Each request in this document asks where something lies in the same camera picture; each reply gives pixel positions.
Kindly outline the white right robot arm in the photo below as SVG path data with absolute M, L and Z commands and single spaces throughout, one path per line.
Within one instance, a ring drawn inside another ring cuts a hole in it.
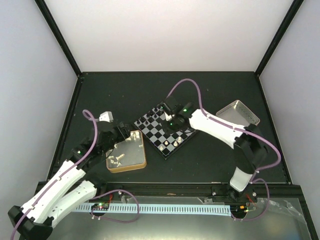
M 180 111 L 162 108 L 165 120 L 162 125 L 167 132 L 176 132 L 190 127 L 204 132 L 227 144 L 234 152 L 235 170 L 227 189 L 228 198 L 240 201 L 246 195 L 246 187 L 262 161 L 267 157 L 266 144 L 242 130 L 254 133 L 257 126 L 248 127 L 222 120 L 201 109 L 183 107 Z

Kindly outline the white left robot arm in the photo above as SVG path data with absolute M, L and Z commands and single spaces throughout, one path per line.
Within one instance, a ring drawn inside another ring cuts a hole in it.
M 106 153 L 130 137 L 129 125 L 121 122 L 93 124 L 93 135 L 84 138 L 55 175 L 22 206 L 14 205 L 8 216 L 26 240 L 46 240 L 54 227 L 80 204 L 103 199 L 108 192 L 104 180 L 91 170 L 106 159 Z

